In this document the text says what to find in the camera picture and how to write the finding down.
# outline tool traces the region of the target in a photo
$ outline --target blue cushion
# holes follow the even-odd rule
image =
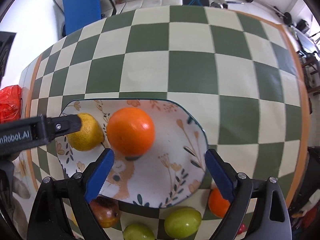
[[[100,0],[62,0],[66,35],[101,19]]]

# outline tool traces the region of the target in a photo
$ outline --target plate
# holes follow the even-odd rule
[[[205,133],[181,106],[168,100],[84,99],[70,102],[61,115],[89,113],[103,128],[105,141],[90,151],[77,151],[67,136],[56,138],[60,164],[70,177],[83,172],[104,148],[110,148],[106,127],[112,114],[124,107],[144,110],[155,125],[155,141],[138,160],[115,152],[115,163],[100,194],[153,208],[173,206],[192,195],[205,173]]]

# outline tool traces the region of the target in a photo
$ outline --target lemon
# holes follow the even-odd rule
[[[81,129],[67,135],[68,141],[78,151],[90,151],[103,142],[103,132],[97,120],[88,113],[77,114],[81,119]]]

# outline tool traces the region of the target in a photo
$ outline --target green plum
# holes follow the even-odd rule
[[[201,214],[194,208],[181,208],[172,212],[164,220],[164,230],[167,235],[181,239],[191,236],[198,231],[201,223]]]
[[[147,226],[134,223],[125,228],[123,238],[124,240],[154,240],[155,235]]]

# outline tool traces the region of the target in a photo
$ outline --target checkered tablecloth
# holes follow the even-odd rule
[[[296,75],[282,35],[272,25],[224,9],[144,8],[95,22],[48,48],[36,75],[31,116],[59,116],[75,99],[167,98],[198,120],[210,147],[237,172],[255,179],[274,176],[286,196],[301,139]],[[54,141],[31,155],[38,183],[48,175],[63,178]],[[206,173],[200,189],[179,204],[203,216],[189,240],[208,239],[221,221],[206,205],[212,184]],[[254,204],[245,216],[247,225]],[[120,222],[106,229],[112,240],[123,239],[132,222],[148,225],[157,239],[170,239],[164,219],[177,207],[119,205]]]

